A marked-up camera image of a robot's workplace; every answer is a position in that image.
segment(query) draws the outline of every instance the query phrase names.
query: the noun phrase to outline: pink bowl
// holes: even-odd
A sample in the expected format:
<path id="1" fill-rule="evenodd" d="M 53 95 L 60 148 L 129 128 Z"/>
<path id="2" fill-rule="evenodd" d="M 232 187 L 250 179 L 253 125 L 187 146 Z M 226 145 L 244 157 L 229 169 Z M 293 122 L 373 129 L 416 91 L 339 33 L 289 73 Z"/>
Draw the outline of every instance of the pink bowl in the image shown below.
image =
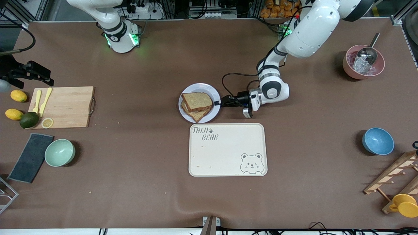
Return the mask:
<path id="1" fill-rule="evenodd" d="M 348 51 L 345 54 L 345 57 L 343 59 L 343 62 L 342 62 L 342 66 L 344 68 L 344 71 L 348 74 L 348 76 L 350 76 L 354 79 L 358 79 L 358 80 L 366 79 L 366 78 L 369 78 L 369 77 L 375 77 L 375 76 L 381 74 L 383 69 L 385 68 L 385 59 L 383 58 L 382 54 L 378 50 L 375 49 L 377 51 L 377 59 L 376 59 L 376 62 L 373 64 L 372 67 L 374 67 L 376 69 L 376 72 L 374 72 L 373 75 L 365 75 L 365 74 L 361 74 L 361 73 L 356 72 L 349 65 L 349 61 L 347 60 L 347 57 L 349 55 L 354 54 L 354 53 L 357 54 L 357 52 L 364 47 L 367 47 L 367 46 L 366 45 L 357 45 L 357 46 L 353 46 L 350 49 L 348 49 Z"/>

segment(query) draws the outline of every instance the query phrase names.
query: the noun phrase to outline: wooden rack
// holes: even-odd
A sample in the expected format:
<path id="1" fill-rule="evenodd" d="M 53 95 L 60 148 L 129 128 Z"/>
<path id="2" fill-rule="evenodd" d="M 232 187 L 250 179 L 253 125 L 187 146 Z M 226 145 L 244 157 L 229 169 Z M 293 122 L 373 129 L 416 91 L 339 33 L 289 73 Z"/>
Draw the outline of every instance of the wooden rack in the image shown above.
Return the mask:
<path id="1" fill-rule="evenodd" d="M 379 192 L 384 198 L 389 202 L 382 209 L 385 214 L 392 212 L 389 209 L 389 206 L 392 204 L 392 200 L 380 189 L 380 186 L 384 184 L 393 184 L 391 181 L 393 177 L 402 176 L 406 173 L 403 170 L 411 168 L 418 172 L 418 165 L 414 164 L 415 161 L 418 161 L 418 151 L 411 151 L 404 153 L 396 162 L 389 166 L 386 171 L 384 171 L 377 179 L 375 179 L 367 188 L 363 191 L 365 194 L 371 194 L 373 192 Z M 418 194 L 418 176 L 415 177 L 405 188 L 403 188 L 399 194 L 408 194 L 415 195 Z"/>

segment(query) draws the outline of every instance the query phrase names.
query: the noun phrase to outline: dark gray towel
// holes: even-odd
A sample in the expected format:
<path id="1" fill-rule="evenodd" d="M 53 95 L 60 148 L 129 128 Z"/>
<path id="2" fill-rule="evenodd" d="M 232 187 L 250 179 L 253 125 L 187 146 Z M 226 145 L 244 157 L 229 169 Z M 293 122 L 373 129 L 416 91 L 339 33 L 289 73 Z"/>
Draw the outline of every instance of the dark gray towel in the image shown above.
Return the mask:
<path id="1" fill-rule="evenodd" d="M 8 179 L 31 184 L 44 160 L 46 148 L 54 137 L 31 133 L 18 161 L 13 167 Z"/>

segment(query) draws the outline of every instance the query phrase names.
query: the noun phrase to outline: blue bowl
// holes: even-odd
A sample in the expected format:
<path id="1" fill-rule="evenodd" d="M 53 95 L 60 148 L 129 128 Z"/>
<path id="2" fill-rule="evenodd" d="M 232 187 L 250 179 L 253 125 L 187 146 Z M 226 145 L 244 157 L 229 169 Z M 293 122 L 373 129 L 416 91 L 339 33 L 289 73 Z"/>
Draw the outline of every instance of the blue bowl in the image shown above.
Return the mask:
<path id="1" fill-rule="evenodd" d="M 393 151 L 395 142 L 387 131 L 374 127 L 368 129 L 364 134 L 363 146 L 373 154 L 388 155 Z"/>

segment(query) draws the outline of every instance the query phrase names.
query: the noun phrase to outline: green bowl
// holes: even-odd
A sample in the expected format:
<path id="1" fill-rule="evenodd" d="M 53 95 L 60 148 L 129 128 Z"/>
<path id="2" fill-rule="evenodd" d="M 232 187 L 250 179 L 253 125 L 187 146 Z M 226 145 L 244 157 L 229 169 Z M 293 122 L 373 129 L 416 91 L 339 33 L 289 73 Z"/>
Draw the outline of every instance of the green bowl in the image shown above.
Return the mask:
<path id="1" fill-rule="evenodd" d="M 76 154 L 74 145 L 66 139 L 52 142 L 45 151 L 45 161 L 50 166 L 64 166 L 73 160 Z"/>

